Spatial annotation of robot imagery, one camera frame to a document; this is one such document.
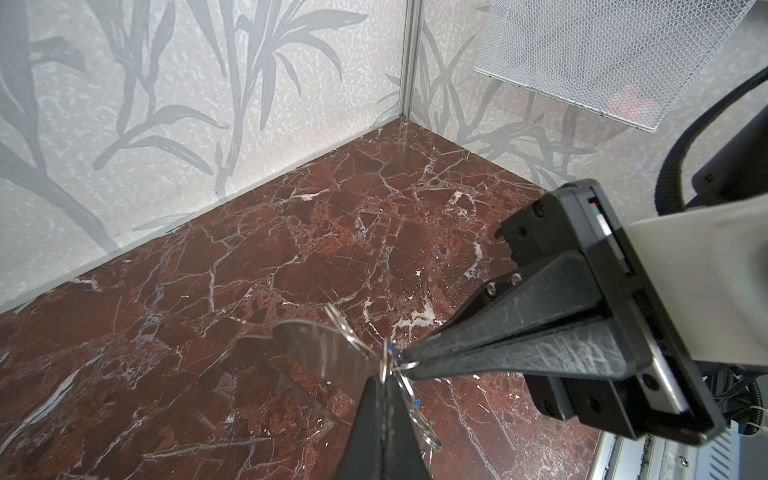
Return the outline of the metal key holder plate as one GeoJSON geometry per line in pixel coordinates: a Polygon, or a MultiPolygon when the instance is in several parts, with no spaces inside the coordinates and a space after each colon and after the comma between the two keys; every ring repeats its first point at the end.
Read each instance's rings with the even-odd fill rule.
{"type": "Polygon", "coordinates": [[[265,366],[277,385],[321,416],[350,426],[379,357],[350,342],[338,329],[307,320],[285,320],[265,335],[245,335],[230,351],[240,367],[265,366]]]}

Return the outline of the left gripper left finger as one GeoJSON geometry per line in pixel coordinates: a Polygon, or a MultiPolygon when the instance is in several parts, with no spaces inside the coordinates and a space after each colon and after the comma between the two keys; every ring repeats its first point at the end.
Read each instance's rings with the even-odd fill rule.
{"type": "Polygon", "coordinates": [[[365,384],[336,480],[383,478],[384,388],[376,377],[365,384]]]}

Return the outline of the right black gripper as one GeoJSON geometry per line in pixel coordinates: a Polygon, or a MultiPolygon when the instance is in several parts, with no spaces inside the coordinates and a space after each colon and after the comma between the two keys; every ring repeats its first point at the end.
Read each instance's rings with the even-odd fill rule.
{"type": "Polygon", "coordinates": [[[597,181],[546,193],[497,234],[520,280],[494,279],[494,297],[483,285],[446,324],[408,346],[407,377],[518,372],[557,379],[583,424],[631,439],[651,434],[699,446],[724,429],[597,181]]]}

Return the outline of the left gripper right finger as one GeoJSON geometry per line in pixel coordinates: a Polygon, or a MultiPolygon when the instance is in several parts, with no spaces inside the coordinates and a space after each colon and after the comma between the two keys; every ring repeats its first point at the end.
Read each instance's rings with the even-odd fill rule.
{"type": "Polygon", "coordinates": [[[383,478],[430,480],[406,402],[394,377],[388,377],[384,384],[384,407],[383,478]]]}

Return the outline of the silver split keyring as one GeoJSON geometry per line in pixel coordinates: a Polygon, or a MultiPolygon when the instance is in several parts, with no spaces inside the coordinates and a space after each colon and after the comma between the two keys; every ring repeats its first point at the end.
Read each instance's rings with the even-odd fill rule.
{"type": "Polygon", "coordinates": [[[380,353],[376,353],[369,345],[364,343],[354,332],[345,317],[333,304],[326,304],[324,311],[337,331],[345,338],[352,348],[369,361],[377,361],[377,373],[379,382],[385,384],[391,373],[391,355],[389,348],[384,345],[380,353]]]}

